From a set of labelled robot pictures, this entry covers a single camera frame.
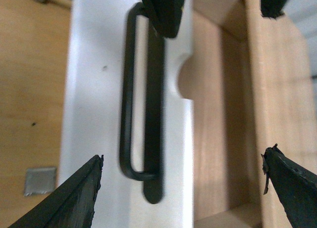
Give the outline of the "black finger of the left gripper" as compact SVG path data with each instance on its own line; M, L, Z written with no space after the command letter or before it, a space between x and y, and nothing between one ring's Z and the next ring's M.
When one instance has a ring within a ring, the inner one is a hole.
M283 8L288 0L261 0L261 14L264 18L279 18L284 15Z
M142 0L142 2L157 33L165 38L176 38L185 0Z

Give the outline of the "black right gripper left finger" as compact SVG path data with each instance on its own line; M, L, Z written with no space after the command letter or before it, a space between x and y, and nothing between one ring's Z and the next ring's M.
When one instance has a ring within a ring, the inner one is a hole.
M104 157L95 155L11 228L90 228Z

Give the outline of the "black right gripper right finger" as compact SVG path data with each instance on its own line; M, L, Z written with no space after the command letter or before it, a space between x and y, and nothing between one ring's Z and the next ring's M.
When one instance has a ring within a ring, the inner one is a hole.
M317 176L287 158L278 145L261 155L266 175L264 194L272 183L288 221L294 228L317 226Z

